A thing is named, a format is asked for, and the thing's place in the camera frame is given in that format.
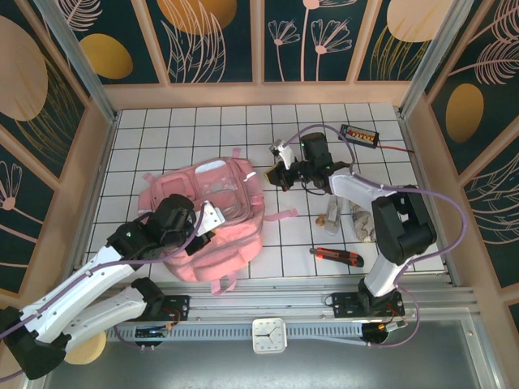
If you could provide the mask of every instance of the pink backpack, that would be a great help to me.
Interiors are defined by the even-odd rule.
[[[216,228],[215,236],[200,251],[188,256],[185,251],[168,259],[166,267],[186,282],[212,281],[215,295],[230,291],[236,285],[236,271],[248,263],[263,247],[263,221],[296,216],[295,209],[264,216],[265,202],[258,176],[249,160],[216,158],[160,177],[144,176],[150,187],[139,196],[139,213],[155,211],[162,199],[173,193],[184,195],[200,210],[203,201],[220,208],[225,223]],[[220,279],[227,277],[230,286],[221,290]]]

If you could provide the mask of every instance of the orange utility knife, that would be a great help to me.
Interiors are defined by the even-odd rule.
[[[310,249],[310,254],[315,255],[317,258],[328,259],[330,261],[345,263],[346,265],[363,267],[364,258],[358,254],[350,253],[346,250],[332,250],[324,249],[323,247],[317,247],[316,249]]]

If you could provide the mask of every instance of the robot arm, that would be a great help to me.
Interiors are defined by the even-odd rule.
[[[217,216],[202,217],[197,236],[186,246],[188,253],[210,242],[214,235],[210,230],[225,221],[210,203],[204,204],[206,212]],[[93,259],[52,292],[22,310],[8,307],[0,311],[0,333],[18,326],[4,341],[28,378],[48,374],[67,351],[100,331],[143,313],[156,314],[164,295],[147,278],[134,281],[110,299],[89,305],[139,269],[142,259],[155,259],[164,248],[184,245],[200,217],[189,199],[172,194],[155,212],[119,226]],[[116,262],[122,263],[104,266]]]
[[[361,280],[358,292],[366,313],[370,314],[391,298],[395,279],[406,264],[436,241],[432,220],[420,194],[370,186],[358,180],[346,163],[334,163],[324,134],[305,135],[301,145],[305,160],[295,160],[287,169],[285,154],[289,147],[281,141],[274,143],[271,151],[283,161],[267,171],[267,179],[283,190],[295,182],[313,182],[317,188],[351,200],[373,215],[380,255]]]

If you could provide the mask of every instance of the white clock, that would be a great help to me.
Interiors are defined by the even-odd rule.
[[[286,345],[286,324],[282,319],[257,318],[252,322],[252,348],[255,353],[282,353]]]

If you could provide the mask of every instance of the clock face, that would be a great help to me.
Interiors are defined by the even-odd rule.
[[[255,353],[281,353],[286,348],[286,326],[280,318],[258,318],[252,322]]]

